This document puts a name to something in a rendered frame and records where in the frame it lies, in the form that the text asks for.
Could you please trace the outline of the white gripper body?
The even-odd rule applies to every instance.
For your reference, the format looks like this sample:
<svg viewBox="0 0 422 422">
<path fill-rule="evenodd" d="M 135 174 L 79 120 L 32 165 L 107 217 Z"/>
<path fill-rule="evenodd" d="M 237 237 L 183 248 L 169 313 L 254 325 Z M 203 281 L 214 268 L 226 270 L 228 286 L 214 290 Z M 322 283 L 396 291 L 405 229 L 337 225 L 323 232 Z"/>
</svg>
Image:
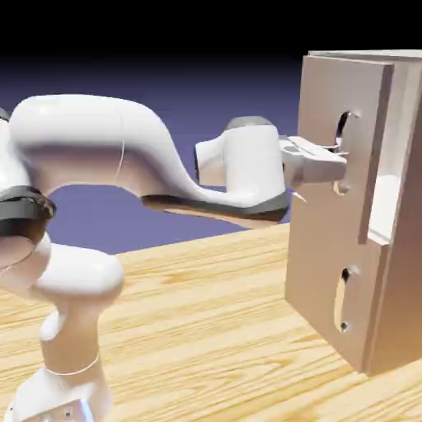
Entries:
<svg viewBox="0 0 422 422">
<path fill-rule="evenodd" d="M 303 184 L 317 184 L 342 180 L 347 160 L 331 152 L 309 155 L 283 150 L 285 185 L 297 190 Z"/>
</svg>

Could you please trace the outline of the light wood cabinet door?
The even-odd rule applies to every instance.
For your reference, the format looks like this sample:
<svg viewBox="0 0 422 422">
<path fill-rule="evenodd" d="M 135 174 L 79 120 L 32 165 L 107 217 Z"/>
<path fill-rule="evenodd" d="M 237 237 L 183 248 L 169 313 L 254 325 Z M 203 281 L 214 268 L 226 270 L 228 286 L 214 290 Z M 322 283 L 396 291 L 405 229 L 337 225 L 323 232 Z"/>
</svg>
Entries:
<svg viewBox="0 0 422 422">
<path fill-rule="evenodd" d="M 289 234 L 285 299 L 358 372 L 369 372 L 379 289 L 389 251 L 386 239 L 370 234 L 364 244 L 344 229 L 299 227 Z M 339 333 L 333 322 L 341 270 L 360 269 L 353 324 Z"/>
<path fill-rule="evenodd" d="M 334 181 L 300 185 L 296 191 L 307 201 L 304 221 L 344 229 L 358 244 L 368 238 L 393 73 L 391 63 L 318 56 L 303 60 L 298 134 L 291 139 L 296 152 L 335 154 L 340 116 L 347 110 L 360 114 L 348 193 L 337 195 Z"/>
</svg>

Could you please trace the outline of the light wood cabinet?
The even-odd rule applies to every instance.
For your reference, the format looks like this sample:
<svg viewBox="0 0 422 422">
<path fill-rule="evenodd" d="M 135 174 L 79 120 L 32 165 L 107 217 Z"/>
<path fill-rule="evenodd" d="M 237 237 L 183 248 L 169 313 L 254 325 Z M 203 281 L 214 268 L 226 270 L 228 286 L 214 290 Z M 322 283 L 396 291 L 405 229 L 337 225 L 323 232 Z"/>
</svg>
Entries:
<svg viewBox="0 0 422 422">
<path fill-rule="evenodd" d="M 391 63 L 394 73 L 368 236 L 389 244 L 367 375 L 422 358 L 422 50 L 313 51 L 307 56 Z M 307 201 L 293 190 L 290 227 Z"/>
</svg>

